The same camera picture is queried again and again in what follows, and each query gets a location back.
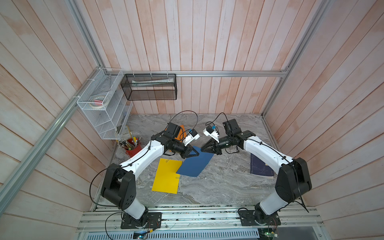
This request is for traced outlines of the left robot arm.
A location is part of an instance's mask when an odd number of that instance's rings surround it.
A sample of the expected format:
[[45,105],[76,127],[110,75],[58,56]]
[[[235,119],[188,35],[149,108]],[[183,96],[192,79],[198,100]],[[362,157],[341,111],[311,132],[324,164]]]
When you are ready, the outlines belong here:
[[157,158],[166,152],[179,154],[182,159],[197,157],[199,153],[191,146],[200,135],[190,130],[183,140],[177,140],[181,127],[169,123],[166,129],[151,137],[150,142],[128,161],[111,164],[106,169],[101,196],[135,220],[143,217],[146,207],[137,200],[136,178]]

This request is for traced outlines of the paper in black basket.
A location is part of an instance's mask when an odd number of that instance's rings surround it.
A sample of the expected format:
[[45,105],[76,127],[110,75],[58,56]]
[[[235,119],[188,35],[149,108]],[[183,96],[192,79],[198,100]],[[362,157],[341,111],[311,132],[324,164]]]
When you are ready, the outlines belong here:
[[150,81],[134,81],[132,80],[131,86],[135,88],[139,87],[164,87],[168,84],[173,84],[172,79],[162,79],[162,80],[150,80]]

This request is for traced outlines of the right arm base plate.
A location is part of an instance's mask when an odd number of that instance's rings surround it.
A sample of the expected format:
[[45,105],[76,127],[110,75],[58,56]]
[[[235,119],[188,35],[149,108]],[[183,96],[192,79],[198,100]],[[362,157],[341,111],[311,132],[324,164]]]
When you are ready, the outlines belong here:
[[249,226],[280,226],[281,220],[277,212],[265,215],[263,211],[238,209],[238,215],[243,227]]

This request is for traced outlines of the red pen holder cup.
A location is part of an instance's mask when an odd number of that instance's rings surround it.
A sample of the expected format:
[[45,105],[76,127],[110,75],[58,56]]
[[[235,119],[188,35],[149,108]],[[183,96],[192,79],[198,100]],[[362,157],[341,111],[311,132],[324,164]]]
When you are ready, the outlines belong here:
[[133,147],[126,149],[126,155],[128,155],[130,158],[132,158],[134,155],[136,155],[142,150],[140,142],[135,144],[133,139],[128,139],[127,143],[131,144],[131,146]]

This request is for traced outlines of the tape roll in shelf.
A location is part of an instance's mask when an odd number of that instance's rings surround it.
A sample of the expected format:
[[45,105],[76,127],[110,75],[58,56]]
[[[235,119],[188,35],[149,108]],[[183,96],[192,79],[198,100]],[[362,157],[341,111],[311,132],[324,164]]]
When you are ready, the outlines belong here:
[[104,108],[105,96],[96,96],[90,101],[90,106],[92,109],[102,109]]

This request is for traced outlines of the yellow paper document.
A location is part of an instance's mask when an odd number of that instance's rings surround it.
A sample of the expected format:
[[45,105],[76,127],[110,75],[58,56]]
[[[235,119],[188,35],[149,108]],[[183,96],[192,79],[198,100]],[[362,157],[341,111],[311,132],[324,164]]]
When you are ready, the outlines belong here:
[[152,191],[177,194],[180,181],[180,175],[177,174],[177,171],[182,163],[182,161],[177,160],[160,159]]

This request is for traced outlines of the dark navy book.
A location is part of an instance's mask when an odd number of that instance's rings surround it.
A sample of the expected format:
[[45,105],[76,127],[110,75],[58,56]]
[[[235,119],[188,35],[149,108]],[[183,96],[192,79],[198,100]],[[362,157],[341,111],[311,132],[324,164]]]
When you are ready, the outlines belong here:
[[275,175],[272,168],[253,154],[251,154],[250,173],[261,177],[273,177]]

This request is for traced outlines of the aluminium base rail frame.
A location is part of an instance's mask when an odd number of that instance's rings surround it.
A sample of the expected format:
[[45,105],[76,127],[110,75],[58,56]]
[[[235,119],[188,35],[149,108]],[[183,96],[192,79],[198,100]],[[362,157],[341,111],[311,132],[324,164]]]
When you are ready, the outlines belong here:
[[122,229],[116,208],[86,212],[76,230],[77,240],[329,240],[316,208],[291,204],[278,211],[265,226],[243,226],[239,214],[252,206],[176,205],[150,206],[146,227]]

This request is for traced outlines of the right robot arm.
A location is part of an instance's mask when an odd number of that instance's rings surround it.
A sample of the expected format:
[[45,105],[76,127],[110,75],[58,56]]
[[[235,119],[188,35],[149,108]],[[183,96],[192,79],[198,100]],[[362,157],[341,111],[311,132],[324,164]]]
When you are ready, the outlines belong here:
[[255,219],[258,223],[285,208],[312,189],[307,162],[294,159],[264,143],[251,131],[242,131],[235,119],[223,122],[226,136],[219,137],[218,127],[206,123],[204,134],[212,139],[201,147],[201,151],[221,155],[222,151],[236,146],[249,152],[267,164],[278,176],[275,189],[263,201],[255,205]]

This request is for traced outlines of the blue paper document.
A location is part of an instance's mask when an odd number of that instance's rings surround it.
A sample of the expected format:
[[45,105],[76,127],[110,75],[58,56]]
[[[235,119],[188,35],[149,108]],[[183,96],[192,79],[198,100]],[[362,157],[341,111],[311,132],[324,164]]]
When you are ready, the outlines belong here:
[[195,149],[199,153],[199,156],[185,159],[178,169],[177,174],[189,177],[198,177],[214,156],[212,153],[202,152],[198,147],[195,147]]

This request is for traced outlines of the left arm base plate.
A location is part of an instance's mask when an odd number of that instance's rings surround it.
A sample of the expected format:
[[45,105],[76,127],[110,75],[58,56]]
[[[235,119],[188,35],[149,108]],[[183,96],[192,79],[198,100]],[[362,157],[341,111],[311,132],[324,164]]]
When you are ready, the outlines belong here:
[[156,230],[161,227],[162,213],[148,212],[145,210],[140,219],[135,219],[127,213],[123,214],[121,229],[150,229]]

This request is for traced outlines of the orange paper document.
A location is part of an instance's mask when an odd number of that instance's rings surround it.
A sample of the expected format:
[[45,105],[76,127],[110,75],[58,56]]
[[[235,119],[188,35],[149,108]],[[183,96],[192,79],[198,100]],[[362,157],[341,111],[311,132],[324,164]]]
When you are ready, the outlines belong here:
[[176,139],[180,142],[183,141],[183,138],[185,137],[185,126],[184,125],[180,125],[180,131],[179,131],[179,134],[178,136],[176,137]]

